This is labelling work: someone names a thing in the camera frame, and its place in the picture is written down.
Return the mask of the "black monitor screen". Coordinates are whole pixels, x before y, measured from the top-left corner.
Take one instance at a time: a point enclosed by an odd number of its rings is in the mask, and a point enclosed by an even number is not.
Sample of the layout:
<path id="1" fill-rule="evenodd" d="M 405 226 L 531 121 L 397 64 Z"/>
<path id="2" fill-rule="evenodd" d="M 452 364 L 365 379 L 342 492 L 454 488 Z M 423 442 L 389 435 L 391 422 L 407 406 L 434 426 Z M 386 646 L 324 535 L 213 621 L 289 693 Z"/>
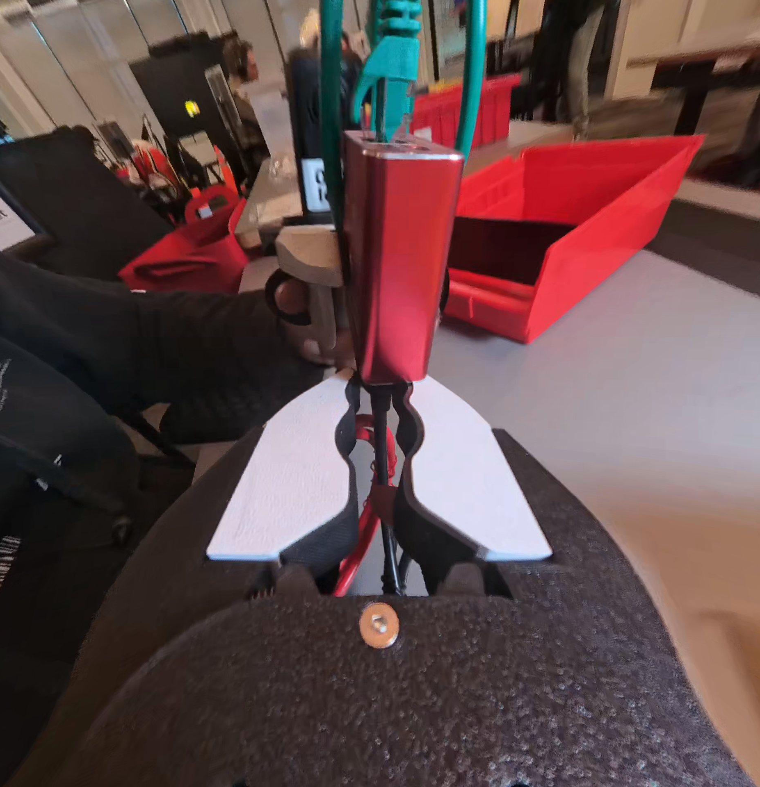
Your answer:
<path id="1" fill-rule="evenodd" d="M 226 74 L 225 43 L 235 34 L 179 35 L 151 45 L 145 59 L 129 68 L 167 137 L 183 139 L 200 132 L 219 148 L 236 180 L 245 178 L 239 147 L 221 118 L 206 71 Z"/>

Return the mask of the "person's left hand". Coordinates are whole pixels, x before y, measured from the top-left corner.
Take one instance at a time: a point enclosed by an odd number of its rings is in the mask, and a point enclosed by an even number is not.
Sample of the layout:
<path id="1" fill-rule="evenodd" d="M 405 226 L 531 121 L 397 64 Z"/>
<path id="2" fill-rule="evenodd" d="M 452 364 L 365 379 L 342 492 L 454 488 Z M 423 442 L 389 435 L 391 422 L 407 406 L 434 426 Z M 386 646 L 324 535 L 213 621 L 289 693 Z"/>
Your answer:
<path id="1" fill-rule="evenodd" d="M 312 296 L 306 282 L 290 279 L 276 288 L 274 299 L 279 312 L 310 318 L 307 325 L 281 320 L 286 338 L 303 359 L 337 371 L 356 369 L 343 289 L 315 287 Z"/>

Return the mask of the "black framed tag sign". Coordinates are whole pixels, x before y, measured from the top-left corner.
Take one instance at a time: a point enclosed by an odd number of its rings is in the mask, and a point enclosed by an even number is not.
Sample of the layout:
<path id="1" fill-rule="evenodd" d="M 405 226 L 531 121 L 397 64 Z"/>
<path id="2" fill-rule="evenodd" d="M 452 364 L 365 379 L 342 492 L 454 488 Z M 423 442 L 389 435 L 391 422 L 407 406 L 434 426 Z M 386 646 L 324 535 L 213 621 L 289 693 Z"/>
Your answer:
<path id="1" fill-rule="evenodd" d="M 0 253 L 32 261 L 55 244 L 50 231 L 0 182 Z"/>

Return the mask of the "red plastic bin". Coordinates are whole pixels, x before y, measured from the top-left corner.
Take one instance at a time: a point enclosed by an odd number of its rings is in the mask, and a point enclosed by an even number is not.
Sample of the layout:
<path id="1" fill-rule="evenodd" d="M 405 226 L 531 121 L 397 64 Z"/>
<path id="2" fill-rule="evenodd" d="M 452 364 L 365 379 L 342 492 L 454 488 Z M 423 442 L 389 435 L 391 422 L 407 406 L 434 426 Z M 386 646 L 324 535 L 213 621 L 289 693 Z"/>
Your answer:
<path id="1" fill-rule="evenodd" d="M 449 272 L 445 314 L 529 344 L 658 233 L 703 135 L 533 146 L 461 186 L 456 216 L 575 224 L 536 284 Z"/>

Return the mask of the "long red ribbed bin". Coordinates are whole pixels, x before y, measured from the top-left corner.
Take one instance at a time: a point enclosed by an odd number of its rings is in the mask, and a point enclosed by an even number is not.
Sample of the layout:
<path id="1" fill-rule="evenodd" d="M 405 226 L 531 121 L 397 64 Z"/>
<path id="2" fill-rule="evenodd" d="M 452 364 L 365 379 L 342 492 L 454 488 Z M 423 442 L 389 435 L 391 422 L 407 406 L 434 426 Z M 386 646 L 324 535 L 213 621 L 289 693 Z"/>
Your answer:
<path id="1" fill-rule="evenodd" d="M 507 137 L 511 116 L 511 94 L 522 82 L 518 73 L 487 78 L 473 134 L 473 147 L 494 143 Z M 461 80 L 434 83 L 414 99 L 410 132 L 428 129 L 428 138 L 435 143 L 453 146 L 459 125 L 463 84 Z"/>

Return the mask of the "red ethernet adapter box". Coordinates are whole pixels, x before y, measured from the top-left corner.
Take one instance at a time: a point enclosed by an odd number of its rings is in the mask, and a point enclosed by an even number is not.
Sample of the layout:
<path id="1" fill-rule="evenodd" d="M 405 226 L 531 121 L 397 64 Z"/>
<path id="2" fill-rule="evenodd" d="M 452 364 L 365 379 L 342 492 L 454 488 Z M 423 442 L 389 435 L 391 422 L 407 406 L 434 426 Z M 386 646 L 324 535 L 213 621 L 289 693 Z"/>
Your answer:
<path id="1" fill-rule="evenodd" d="M 347 311 L 365 385 L 427 375 L 464 163 L 415 136 L 345 133 Z"/>

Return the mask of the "person's black printed clothing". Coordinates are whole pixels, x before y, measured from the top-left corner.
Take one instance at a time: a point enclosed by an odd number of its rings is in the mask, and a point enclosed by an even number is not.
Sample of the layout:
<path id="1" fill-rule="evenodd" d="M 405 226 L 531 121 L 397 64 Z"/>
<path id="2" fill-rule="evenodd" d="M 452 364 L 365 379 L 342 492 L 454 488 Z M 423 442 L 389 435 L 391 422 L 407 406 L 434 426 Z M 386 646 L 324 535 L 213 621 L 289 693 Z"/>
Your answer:
<path id="1" fill-rule="evenodd" d="M 144 529 L 140 467 L 85 391 L 0 338 L 0 631 L 89 627 Z"/>

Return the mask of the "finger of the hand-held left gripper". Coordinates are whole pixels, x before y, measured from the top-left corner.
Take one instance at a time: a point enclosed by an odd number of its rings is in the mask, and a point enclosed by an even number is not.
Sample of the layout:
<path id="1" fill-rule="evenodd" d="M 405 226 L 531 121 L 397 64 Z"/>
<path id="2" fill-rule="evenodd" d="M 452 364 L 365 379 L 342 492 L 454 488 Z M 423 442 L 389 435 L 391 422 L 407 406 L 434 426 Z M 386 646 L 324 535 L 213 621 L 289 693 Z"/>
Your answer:
<path id="1" fill-rule="evenodd" d="M 329 288 L 345 284 L 334 225 L 285 226 L 276 236 L 275 246 L 279 269 L 292 278 Z"/>

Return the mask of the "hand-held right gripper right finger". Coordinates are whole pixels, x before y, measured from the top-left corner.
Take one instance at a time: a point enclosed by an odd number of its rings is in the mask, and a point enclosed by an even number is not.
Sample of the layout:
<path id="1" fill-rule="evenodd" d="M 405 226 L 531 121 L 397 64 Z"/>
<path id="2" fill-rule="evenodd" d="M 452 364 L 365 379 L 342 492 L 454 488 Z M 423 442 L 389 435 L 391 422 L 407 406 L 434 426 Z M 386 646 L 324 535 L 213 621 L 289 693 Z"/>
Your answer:
<path id="1" fill-rule="evenodd" d="M 423 572 L 552 557 L 493 428 L 471 405 L 420 381 L 394 387 L 393 408 L 404 455 L 393 529 Z"/>

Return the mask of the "black bin divider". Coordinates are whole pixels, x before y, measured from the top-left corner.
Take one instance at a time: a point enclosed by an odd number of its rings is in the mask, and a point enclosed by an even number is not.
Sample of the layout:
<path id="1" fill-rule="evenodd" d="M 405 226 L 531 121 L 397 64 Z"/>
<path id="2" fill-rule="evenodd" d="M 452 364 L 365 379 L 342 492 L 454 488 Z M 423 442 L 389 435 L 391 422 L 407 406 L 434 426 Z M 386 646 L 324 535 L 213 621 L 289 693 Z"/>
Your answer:
<path id="1" fill-rule="evenodd" d="M 470 273 L 532 286 L 550 246 L 575 228 L 569 223 L 456 216 L 448 270 L 452 276 Z"/>

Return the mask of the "red tote bag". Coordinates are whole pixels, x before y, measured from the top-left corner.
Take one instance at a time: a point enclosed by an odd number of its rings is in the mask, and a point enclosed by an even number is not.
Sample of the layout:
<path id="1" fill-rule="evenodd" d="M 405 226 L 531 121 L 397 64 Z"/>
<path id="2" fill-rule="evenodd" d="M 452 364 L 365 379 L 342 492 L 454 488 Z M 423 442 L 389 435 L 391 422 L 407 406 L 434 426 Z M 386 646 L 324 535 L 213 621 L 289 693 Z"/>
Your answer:
<path id="1" fill-rule="evenodd" d="M 236 230 L 247 200 L 224 185 L 192 197 L 184 222 L 119 271 L 131 290 L 237 293 L 250 259 Z"/>

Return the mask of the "dark cloth cover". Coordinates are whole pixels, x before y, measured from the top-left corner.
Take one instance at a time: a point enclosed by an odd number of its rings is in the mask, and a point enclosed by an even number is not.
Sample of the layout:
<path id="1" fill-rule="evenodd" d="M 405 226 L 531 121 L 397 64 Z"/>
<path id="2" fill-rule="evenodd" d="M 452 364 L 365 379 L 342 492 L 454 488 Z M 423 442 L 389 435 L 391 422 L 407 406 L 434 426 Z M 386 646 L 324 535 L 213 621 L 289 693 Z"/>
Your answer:
<path id="1" fill-rule="evenodd" d="M 17 257 L 64 275 L 119 282 L 172 231 L 70 127 L 1 144 L 0 192 L 42 236 Z"/>

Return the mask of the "person's left forearm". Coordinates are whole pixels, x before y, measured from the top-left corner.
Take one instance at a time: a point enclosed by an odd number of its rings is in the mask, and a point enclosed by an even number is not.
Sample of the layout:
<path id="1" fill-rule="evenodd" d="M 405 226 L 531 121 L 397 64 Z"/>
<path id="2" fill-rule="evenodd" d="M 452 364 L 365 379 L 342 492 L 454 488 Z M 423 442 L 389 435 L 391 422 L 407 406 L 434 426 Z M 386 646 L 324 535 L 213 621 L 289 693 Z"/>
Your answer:
<path id="1" fill-rule="evenodd" d="M 319 366 L 293 349 L 259 291 L 133 292 L 2 254 L 0 338 L 119 417 L 284 368 Z"/>

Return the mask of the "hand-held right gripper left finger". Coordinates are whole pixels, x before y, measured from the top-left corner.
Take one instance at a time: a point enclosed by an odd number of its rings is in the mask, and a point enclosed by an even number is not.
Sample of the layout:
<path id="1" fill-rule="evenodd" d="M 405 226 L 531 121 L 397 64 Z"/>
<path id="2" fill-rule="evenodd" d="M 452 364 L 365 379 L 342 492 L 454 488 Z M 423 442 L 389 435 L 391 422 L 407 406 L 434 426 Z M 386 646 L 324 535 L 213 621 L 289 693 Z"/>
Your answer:
<path id="1" fill-rule="evenodd" d="M 338 567 L 358 542 L 355 418 L 361 387 L 342 370 L 267 421 L 206 550 L 212 561 Z"/>

